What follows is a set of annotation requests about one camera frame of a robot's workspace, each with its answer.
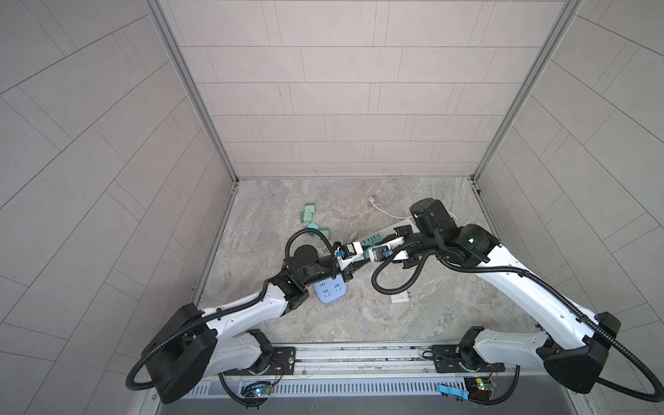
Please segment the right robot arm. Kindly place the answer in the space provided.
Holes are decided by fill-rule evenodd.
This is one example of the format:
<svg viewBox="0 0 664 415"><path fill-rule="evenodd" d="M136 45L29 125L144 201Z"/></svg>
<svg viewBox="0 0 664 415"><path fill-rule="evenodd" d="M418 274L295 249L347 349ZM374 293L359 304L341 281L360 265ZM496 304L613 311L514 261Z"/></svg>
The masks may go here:
<svg viewBox="0 0 664 415"><path fill-rule="evenodd" d="M457 273L467 273L496 287L534 318L540 330L502 333L475 326L458 344L465 368L477 361L506 363L546 371L563 387L588 394L597 384L647 402L663 400L657 376L617 340L621 323L608 312L595 313L573 302L532 273L496 236L469 224L460 227L441 201L423 199L410 208L414 224L370 247L378 263L371 283L385 295L407 291L425 263L435 258ZM617 351L650 382L653 392L639 392L602 378L611 350Z"/></svg>

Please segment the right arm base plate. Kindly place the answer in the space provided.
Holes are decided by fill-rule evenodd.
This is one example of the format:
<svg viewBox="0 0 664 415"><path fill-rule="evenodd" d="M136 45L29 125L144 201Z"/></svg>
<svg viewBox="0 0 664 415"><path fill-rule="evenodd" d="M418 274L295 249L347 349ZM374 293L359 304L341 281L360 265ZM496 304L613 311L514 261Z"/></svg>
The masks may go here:
<svg viewBox="0 0 664 415"><path fill-rule="evenodd" d="M505 365L489 364L472 348L458 345L434 345L422 353L427 361L432 361L439 374L451 373L502 373Z"/></svg>

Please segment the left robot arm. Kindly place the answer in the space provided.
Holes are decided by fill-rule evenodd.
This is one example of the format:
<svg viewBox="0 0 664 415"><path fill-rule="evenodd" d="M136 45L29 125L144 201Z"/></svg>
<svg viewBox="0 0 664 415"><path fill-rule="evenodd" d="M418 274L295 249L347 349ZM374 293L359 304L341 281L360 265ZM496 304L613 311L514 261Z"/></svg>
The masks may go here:
<svg viewBox="0 0 664 415"><path fill-rule="evenodd" d="M217 308L200 310L189 303L175 312L153 337L126 376L130 391L155 389L160 401L171 404L188 394L203 378L228 370L268 367L273 346L257 326L295 311L310 292L309 286L340 277L348 280L366 262L361 242L330 243L321 258L316 247L292 249L295 240L309 233L294 233L285 246L279 272L266 279L259 292Z"/></svg>

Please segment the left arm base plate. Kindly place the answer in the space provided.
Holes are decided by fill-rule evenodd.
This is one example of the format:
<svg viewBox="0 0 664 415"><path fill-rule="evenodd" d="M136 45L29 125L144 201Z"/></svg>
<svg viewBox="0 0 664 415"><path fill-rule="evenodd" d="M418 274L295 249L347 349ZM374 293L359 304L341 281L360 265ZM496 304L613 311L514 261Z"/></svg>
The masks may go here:
<svg viewBox="0 0 664 415"><path fill-rule="evenodd" d="M267 356L263 353L250 368L233 369L224 373L226 376L276 376L293 375L297 357L294 347L276 347Z"/></svg>

